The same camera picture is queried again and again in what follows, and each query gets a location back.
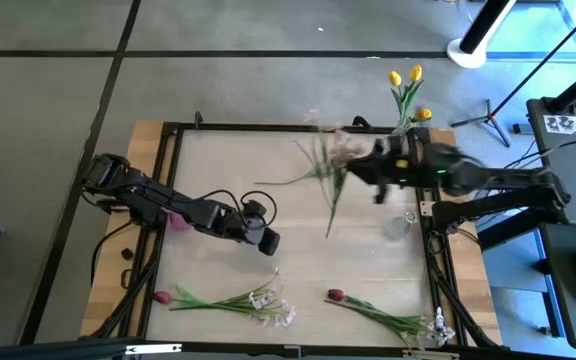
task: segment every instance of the wire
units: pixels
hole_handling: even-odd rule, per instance
[[[562,144],[561,146],[559,146],[559,148],[564,148],[564,147],[566,147],[566,146],[575,145],[575,144],[576,144],[576,140],[575,140],[575,141],[567,142],[567,143],[565,143],[565,144]],[[534,153],[532,153],[532,154],[528,154],[528,155],[522,156],[521,158],[519,158],[519,159],[511,162],[510,164],[504,166],[504,169],[507,169],[507,168],[509,168],[510,166],[513,166],[513,165],[515,165],[515,164],[518,164],[518,163],[524,161],[525,159],[531,158],[531,157],[536,156],[536,155],[541,155],[541,154],[545,153],[545,152],[548,151],[548,150],[550,150],[550,149],[545,149],[545,150],[542,150],[542,151],[537,151],[537,152],[534,152]]]
[[[462,228],[457,228],[457,231],[466,235],[468,238],[470,238],[470,240],[476,242],[477,244],[479,244],[479,239],[475,236],[475,234],[471,233],[468,230],[464,230]]]
[[[559,149],[563,144],[565,144],[565,141],[566,141],[568,138],[570,138],[570,137],[572,137],[572,136],[575,136],[575,135],[576,135],[576,130],[575,130],[575,132],[573,132],[572,134],[568,134],[566,137],[564,137],[563,139],[561,139],[561,141],[559,142],[559,144],[555,145],[555,147],[550,148],[550,149],[544,151],[544,153],[543,153],[543,154],[540,154],[538,158],[533,159],[533,160],[531,160],[529,163],[527,163],[527,164],[525,164],[524,166],[522,166],[521,169],[527,167],[528,165],[534,163],[535,161],[541,159],[542,157],[547,156],[547,155],[553,153],[555,150]]]
[[[121,189],[121,188],[124,188],[124,187],[131,187],[131,186],[140,186],[140,187],[146,188],[147,191],[155,192],[155,193],[157,193],[157,194],[159,194],[159,195],[167,198],[169,201],[178,202],[178,203],[183,203],[183,204],[191,204],[191,203],[194,203],[194,202],[202,201],[202,200],[205,200],[206,198],[211,197],[211,196],[216,195],[216,194],[226,194],[226,195],[228,195],[228,196],[230,197],[230,199],[232,199],[232,202],[233,202],[233,204],[235,205],[235,209],[237,210],[237,213],[238,213],[239,217],[241,217],[241,221],[243,222],[244,227],[245,227],[247,230],[261,230],[261,229],[265,229],[265,228],[269,227],[270,224],[272,224],[273,221],[275,221],[275,219],[277,218],[277,203],[275,202],[275,199],[274,199],[272,196],[268,195],[268,193],[265,193],[265,192],[260,191],[260,190],[249,191],[249,192],[245,193],[245,194],[239,199],[239,202],[243,203],[244,198],[246,198],[247,196],[252,195],[252,194],[260,194],[260,195],[263,195],[263,196],[267,197],[268,200],[270,200],[270,202],[272,203],[273,211],[274,211],[274,213],[273,213],[273,215],[272,215],[272,218],[270,219],[270,221],[266,222],[265,219],[264,219],[263,217],[261,217],[261,221],[263,222],[263,225],[262,225],[262,226],[257,226],[257,227],[249,227],[249,226],[247,225],[246,218],[244,217],[244,214],[243,214],[243,212],[241,211],[241,207],[239,206],[239,202],[237,202],[237,198],[235,198],[235,195],[233,195],[230,191],[225,190],[225,189],[219,189],[219,190],[211,191],[211,192],[209,192],[209,193],[207,193],[207,194],[205,194],[205,195],[202,195],[202,196],[200,196],[200,197],[198,197],[198,198],[189,199],[189,200],[175,199],[175,198],[173,198],[173,197],[170,197],[168,194],[166,194],[166,193],[164,193],[164,192],[162,192],[162,191],[159,191],[159,190],[157,190],[157,189],[150,188],[148,184],[143,184],[143,183],[131,183],[131,184],[117,185],[117,186],[113,186],[113,187],[110,187],[110,188],[105,188],[105,189],[103,189],[103,190],[104,190],[104,191],[110,191],[110,190]],[[161,206],[164,206],[164,207],[169,206],[169,205],[163,204],[163,203],[161,203],[161,202],[157,202],[157,203],[158,203],[159,205],[161,205]]]
[[[103,245],[106,242],[106,240],[110,239],[111,237],[115,236],[118,232],[128,227],[128,225],[130,224],[131,224],[130,221],[128,221],[127,223],[116,228],[115,230],[109,232],[104,237],[102,237],[101,240],[99,240],[99,243],[97,243],[97,246],[95,246],[95,250],[92,253],[92,262],[90,263],[90,285],[92,285],[93,281],[95,280],[95,267],[97,265],[97,254],[101,249],[101,245]]]
[[[535,146],[536,143],[537,143],[537,140],[533,140],[533,141],[530,143],[530,147],[528,147],[528,150],[526,150],[526,152],[525,152],[523,155],[521,155],[520,159],[523,159],[523,158],[530,152],[530,150],[532,149],[532,147]]]
[[[83,192],[83,191],[81,192],[81,198],[84,199],[84,201],[87,202],[88,204],[90,204],[90,205],[92,205],[92,206],[94,206],[94,207],[97,207],[97,204],[96,204],[95,202],[93,202],[92,200],[90,200],[90,199],[88,198],[88,196],[86,196],[86,193]]]

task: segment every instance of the metal bracket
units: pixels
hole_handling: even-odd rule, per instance
[[[299,346],[299,345],[284,345],[284,358],[301,359],[301,346]]]
[[[126,346],[126,355],[163,354],[181,352],[181,344],[132,345]]]
[[[420,201],[419,210],[421,211],[421,216],[432,217],[432,206],[435,205],[434,201]]]
[[[459,354],[438,351],[404,350],[404,357],[423,360],[458,360]]]

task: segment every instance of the pink tulip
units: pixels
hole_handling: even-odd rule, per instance
[[[155,300],[156,302],[163,304],[163,305],[168,305],[170,304],[170,300],[172,300],[172,297],[170,296],[169,293],[165,292],[165,291],[157,291],[154,295],[153,295],[153,300]]]
[[[344,301],[346,295],[343,291],[339,289],[330,289],[328,290],[328,299],[333,301]]]

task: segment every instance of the flower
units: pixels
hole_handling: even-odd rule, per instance
[[[432,112],[428,108],[419,107],[415,111],[415,121],[426,121],[430,120],[430,118],[432,118]]]
[[[155,300],[156,302],[163,304],[163,305],[168,305],[170,304],[170,300],[172,300],[172,297],[170,296],[169,293],[165,292],[165,291],[157,291],[153,296],[152,296],[153,300]]]
[[[421,65],[417,64],[412,67],[410,70],[410,81],[419,81],[421,80]]]
[[[399,75],[396,71],[391,71],[390,75],[388,76],[390,79],[390,83],[392,86],[399,86],[401,85],[401,75]]]
[[[328,299],[333,301],[344,301],[346,295],[343,291],[339,289],[330,289],[328,290]]]

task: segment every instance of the label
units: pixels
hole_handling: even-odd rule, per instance
[[[572,134],[576,131],[576,116],[544,115],[546,131],[555,134]]]

